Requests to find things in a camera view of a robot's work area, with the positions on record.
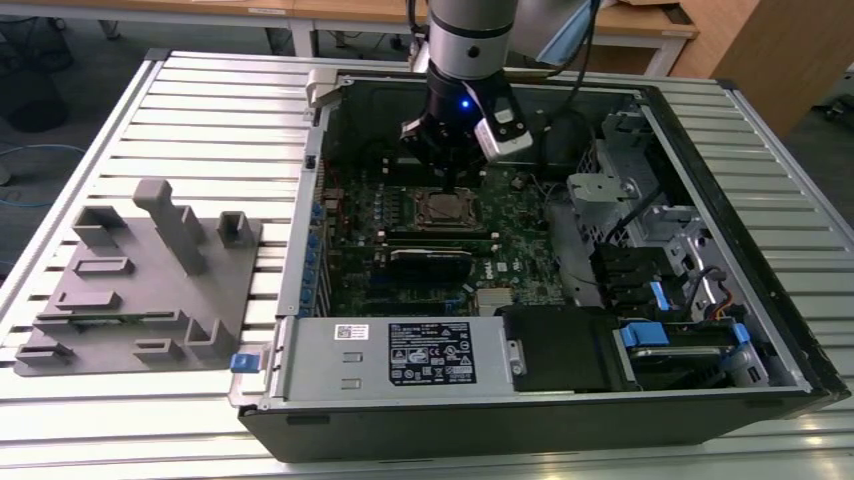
black cover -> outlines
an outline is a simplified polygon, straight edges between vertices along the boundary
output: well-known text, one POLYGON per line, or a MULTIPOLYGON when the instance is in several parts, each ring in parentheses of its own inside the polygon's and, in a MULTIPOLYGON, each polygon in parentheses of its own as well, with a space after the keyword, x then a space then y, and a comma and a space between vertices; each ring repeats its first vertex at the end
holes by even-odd
POLYGON ((612 331, 616 317, 598 307, 524 306, 502 309, 507 340, 522 344, 527 372, 518 392, 627 390, 612 331))

black cable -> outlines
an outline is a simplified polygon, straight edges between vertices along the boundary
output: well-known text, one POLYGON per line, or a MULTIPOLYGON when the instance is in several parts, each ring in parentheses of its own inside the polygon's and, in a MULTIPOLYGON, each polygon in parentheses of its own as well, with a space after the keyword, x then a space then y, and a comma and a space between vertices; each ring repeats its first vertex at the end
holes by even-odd
POLYGON ((706 278, 706 275, 709 275, 711 272, 715 272, 715 271, 722 271, 721 267, 718 267, 717 265, 709 265, 706 268, 703 268, 699 271, 699 274, 694 279, 694 284, 691 285, 691 290, 689 290, 689 295, 685 297, 686 301, 685 301, 685 310, 682 312, 682 321, 686 321, 689 318, 691 318, 691 308, 694 306, 694 299, 697 298, 697 292, 699 292, 699 286, 703 283, 703 278, 706 278))
POLYGON ((665 189, 662 188, 661 185, 658 185, 655 187, 655 190, 652 190, 650 194, 640 199, 640 201, 638 202, 638 205, 635 205, 635 208, 632 208, 631 212, 628 212, 628 215, 626 215, 623 218, 619 219, 619 221, 616 222, 616 225, 614 225, 614 228, 611 228, 611 230, 608 231, 608 234, 604 236, 604 240, 602 241, 602 243, 608 243, 611 241, 611 239, 614 238, 614 235, 616 235, 616 232, 619 232, 626 227, 626 225, 628 225, 628 223, 638 217, 638 215, 643 213, 643 211, 650 207, 650 205, 652 205, 652 202, 655 201, 658 196, 663 193, 663 191, 665 189))
POLYGON ((733 292, 730 291, 729 288, 726 288, 726 285, 723 285, 723 282, 718 282, 718 288, 721 289, 721 291, 725 293, 726 296, 723 297, 723 300, 721 300, 721 303, 715 305, 715 308, 711 311, 711 314, 709 315, 710 320, 715 320, 718 318, 718 313, 727 308, 734 298, 733 292))
POLYGON ((579 71, 579 78, 582 79, 584 78, 583 77, 584 74, 582 72, 587 70, 587 63, 590 61, 590 50, 592 45, 592 36, 596 29, 596 16, 599 15, 600 3, 602 3, 602 0, 590 0, 590 23, 587 24, 587 30, 584 30, 584 36, 582 37, 582 42, 578 44, 578 47, 575 47, 575 51, 570 55, 567 61, 563 62, 563 65, 560 65, 556 69, 548 72, 548 74, 546 75, 546 78, 556 77, 566 71, 567 68, 570 68, 570 65, 572 65, 572 62, 575 62, 575 59, 578 58, 578 54, 582 52, 584 43, 587 43, 587 53, 584 57, 584 63, 582 65, 582 70, 579 71))
POLYGON ((588 285, 592 285, 594 287, 599 286, 598 282, 594 282, 592 280, 584 280, 582 277, 579 277, 578 275, 572 274, 571 272, 566 272, 566 274, 572 277, 575 280, 578 280, 582 283, 586 283, 588 285))
POLYGON ((422 27, 415 21, 415 1, 416 0, 406 0, 406 19, 410 22, 410 30, 412 31, 412 35, 424 33, 424 27, 422 27))
POLYGON ((575 61, 575 56, 578 56, 578 52, 582 50, 582 46, 584 46, 584 61, 582 63, 582 68, 578 70, 578 76, 575 77, 575 84, 572 85, 572 90, 570 91, 570 95, 563 100, 560 106, 555 109, 555 111, 548 115, 551 121, 555 118, 563 116, 568 110, 571 109, 572 102, 575 101, 575 97, 578 96, 578 92, 582 88, 582 83, 584 82, 584 76, 587 75, 587 66, 590 65, 590 54, 592 52, 592 37, 596 29, 596 15, 599 14, 599 0, 590 0, 590 24, 587 25, 587 31, 584 32, 586 40, 579 44, 578 51, 574 54, 574 57, 570 58, 568 62, 564 64, 566 66, 559 68, 558 70, 550 72, 548 77, 554 77, 555 75, 563 72, 563 69, 568 67, 568 64, 575 61))

white label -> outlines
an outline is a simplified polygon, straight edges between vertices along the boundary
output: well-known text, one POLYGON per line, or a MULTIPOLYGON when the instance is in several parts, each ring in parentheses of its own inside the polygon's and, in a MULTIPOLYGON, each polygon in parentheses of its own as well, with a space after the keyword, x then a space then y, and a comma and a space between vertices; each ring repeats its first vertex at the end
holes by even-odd
POLYGON ((678 32, 675 30, 665 30, 662 32, 662 35, 665 35, 666 37, 686 37, 686 38, 691 38, 694 36, 694 33, 691 33, 691 32, 678 32))
POLYGON ((368 325, 335 325, 335 340, 367 340, 368 325))
POLYGON ((278 8, 250 8, 250 13, 260 13, 263 15, 284 15, 286 11, 278 8))

cable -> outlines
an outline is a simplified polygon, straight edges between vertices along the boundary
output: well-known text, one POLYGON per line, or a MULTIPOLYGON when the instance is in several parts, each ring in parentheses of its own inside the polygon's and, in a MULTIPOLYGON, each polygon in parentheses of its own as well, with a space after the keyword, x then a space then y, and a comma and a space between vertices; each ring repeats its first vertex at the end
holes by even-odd
POLYGON ((592 285, 594 287, 598 287, 599 284, 591 280, 584 280, 582 277, 579 277, 578 275, 575 275, 572 272, 566 272, 566 274, 572 277, 575 280, 578 280, 582 283, 587 283, 590 285, 592 285))
POLYGON ((21 208, 40 208, 53 205, 53 202, 47 203, 17 203, 8 202, 5 200, 0 200, 0 205, 5 205, 7 207, 21 207, 21 208))
POLYGON ((608 243, 611 241, 611 238, 614 238, 614 235, 616 235, 616 232, 619 232, 626 227, 626 225, 631 223, 635 217, 640 215, 640 213, 650 207, 650 205, 652 205, 652 202, 655 201, 658 196, 663 193, 663 191, 665 189, 659 184, 655 187, 655 190, 652 190, 650 194, 646 197, 643 197, 643 199, 638 202, 638 205, 635 205, 635 208, 631 209, 631 212, 628 212, 628 215, 626 215, 616 222, 616 225, 614 225, 614 228, 611 228, 611 230, 608 231, 608 234, 604 236, 604 240, 602 241, 602 243, 608 243))
POLYGON ((379 40, 376 41, 376 43, 374 44, 374 48, 371 49, 371 51, 368 53, 374 53, 376 51, 376 49, 379 48, 379 44, 383 43, 383 40, 386 40, 386 37, 388 36, 387 33, 383 33, 379 37, 379 40))
POLYGON ((697 292, 699 292, 699 286, 703 283, 703 278, 706 278, 706 275, 709 275, 711 272, 721 272, 721 267, 718 267, 717 265, 709 265, 706 268, 703 268, 699 271, 699 274, 697 275, 697 278, 694 279, 694 284, 691 285, 691 290, 689 290, 689 294, 685 297, 686 301, 685 301, 685 311, 682 312, 682 320, 686 321, 691 318, 691 308, 694 305, 694 300, 697 299, 697 292))
POLYGON ((584 124, 584 127, 587 127, 587 135, 590 135, 590 147, 587 147, 587 151, 592 154, 592 158, 598 162, 599 161, 599 147, 596 145, 596 129, 594 128, 594 125, 590 122, 590 119, 587 118, 587 115, 584 115, 580 112, 580 110, 576 110, 572 107, 570 107, 567 109, 566 113, 574 115, 575 118, 578 118, 582 121, 582 123, 584 124))
MULTIPOLYGON (((599 14, 600 3, 602 3, 600 0, 590 0, 590 23, 587 24, 587 30, 584 30, 584 37, 582 38, 582 42, 575 47, 575 50, 572 51, 572 54, 567 58, 567 61, 563 62, 563 64, 556 69, 554 69, 546 74, 546 78, 556 77, 566 71, 567 68, 570 68, 570 65, 572 64, 572 62, 575 62, 575 59, 578 58, 578 54, 582 52, 582 47, 584 46, 584 42, 587 42, 587 45, 592 44, 592 32, 595 31, 595 28, 596 28, 596 16, 599 14)), ((587 61, 590 60, 590 49, 591 47, 587 47, 587 53, 584 58, 584 64, 582 65, 582 70, 587 69, 587 61)))
POLYGON ((600 4, 600 0, 590 0, 590 24, 587 25, 587 32, 586 33, 586 41, 587 41, 587 48, 584 51, 584 62, 582 63, 582 68, 578 70, 578 76, 575 77, 575 85, 572 86, 572 90, 570 91, 570 95, 567 96, 566 100, 563 101, 563 104, 558 107, 558 109, 555 110, 555 112, 552 113, 551 117, 558 118, 560 115, 563 115, 563 113, 566 112, 566 110, 570 108, 570 105, 572 104, 572 101, 575 100, 575 97, 578 96, 578 92, 582 88, 582 83, 584 82, 584 76, 587 75, 587 66, 590 64, 590 53, 592 51, 592 37, 594 37, 594 31, 596 29, 596 16, 599 14, 599 4, 600 4))
POLYGON ((534 181, 534 186, 536 187, 536 189, 539 190, 539 193, 542 193, 543 195, 546 195, 546 190, 543 190, 542 185, 539 184, 539 181, 536 180, 536 175, 531 174, 531 180, 534 181))
MULTIPOLYGON (((332 33, 332 31, 331 31, 331 30, 326 30, 326 33, 327 33, 327 35, 330 35, 335 40, 338 40, 336 33, 332 33)), ((354 38, 359 38, 364 32, 359 32, 359 33, 356 33, 355 35, 347 35, 344 32, 340 32, 340 33, 342 33, 342 36, 343 36, 344 38, 354 39, 354 38)))
POLYGON ((729 288, 726 288, 726 285, 723 285, 723 282, 718 282, 718 288, 723 293, 726 293, 726 297, 723 298, 723 300, 721 301, 715 309, 711 311, 711 314, 709 315, 709 318, 714 320, 721 320, 723 318, 723 311, 730 307, 730 305, 733 305, 733 302, 735 300, 733 292, 730 291, 729 288))
POLYGON ((56 148, 56 149, 65 149, 65 150, 73 150, 75 152, 85 155, 85 150, 81 149, 80 147, 75 147, 73 145, 59 145, 59 144, 41 144, 41 145, 20 145, 15 148, 11 148, 9 150, 5 150, 3 152, 0 152, 0 157, 8 155, 9 153, 15 153, 19 152, 21 150, 29 150, 33 148, 56 148))
POLYGON ((424 27, 415 20, 415 0, 406 0, 406 19, 410 23, 410 31, 412 35, 424 33, 424 27))
MULTIPOLYGON (((15 148, 11 148, 9 150, 5 150, 3 152, 0 152, 0 157, 15 153, 15 152, 20 152, 21 150, 29 150, 29 149, 37 149, 37 148, 53 148, 53 149, 60 149, 60 150, 73 150, 75 152, 80 153, 81 155, 85 155, 85 150, 75 147, 73 145, 60 145, 60 144, 39 144, 39 145, 21 145, 17 146, 15 148)), ((20 207, 20 208, 40 208, 40 207, 47 207, 49 205, 52 205, 53 202, 47 202, 47 203, 17 203, 17 202, 9 202, 7 200, 0 200, 0 205, 5 205, 7 207, 20 207)))

metal bracket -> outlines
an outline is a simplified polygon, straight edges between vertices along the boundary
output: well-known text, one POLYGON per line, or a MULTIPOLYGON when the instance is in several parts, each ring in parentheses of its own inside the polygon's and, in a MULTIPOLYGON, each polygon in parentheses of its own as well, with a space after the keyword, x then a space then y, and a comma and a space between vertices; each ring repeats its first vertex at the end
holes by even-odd
POLYGON ((522 342, 519 340, 510 340, 507 342, 507 362, 510 363, 510 372, 514 376, 520 376, 528 373, 528 369, 524 366, 522 342))
POLYGON ((148 53, 145 53, 145 60, 151 60, 152 62, 165 62, 171 56, 171 48, 149 48, 148 53))
POLYGON ((323 107, 340 98, 338 87, 338 69, 315 68, 308 72, 306 100, 311 108, 323 107))

